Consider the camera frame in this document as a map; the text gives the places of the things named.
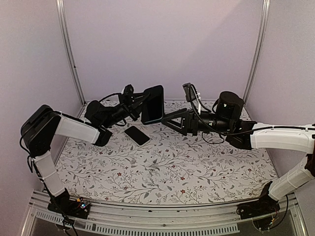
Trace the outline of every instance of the floral pattern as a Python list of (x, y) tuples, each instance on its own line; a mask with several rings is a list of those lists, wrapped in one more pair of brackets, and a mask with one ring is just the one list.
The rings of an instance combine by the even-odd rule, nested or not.
[[(165, 102), (166, 113), (185, 107), (189, 104), (184, 101)], [(245, 110), (242, 119), (249, 119)], [(130, 125), (150, 141), (139, 147), (124, 133)], [(220, 203), (257, 197), (263, 185), (277, 177), (264, 149), (240, 150), (227, 142), (210, 145), (201, 134), (183, 136), (161, 123), (143, 125), (130, 118), (126, 127), (114, 125), (111, 131), (105, 147), (68, 139), (57, 170), (71, 195), (138, 204)], [(214, 133), (204, 137), (211, 143), (221, 141)]]

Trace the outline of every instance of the smartphone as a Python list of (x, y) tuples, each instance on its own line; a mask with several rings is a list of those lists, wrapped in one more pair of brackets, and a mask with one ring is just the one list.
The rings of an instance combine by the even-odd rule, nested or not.
[(140, 131), (137, 127), (131, 126), (125, 130), (125, 133), (134, 140), (139, 146), (144, 145), (150, 138)]
[(158, 85), (144, 90), (149, 97), (142, 107), (141, 122), (143, 124), (154, 124), (161, 121), (164, 115), (164, 92), (163, 86)]

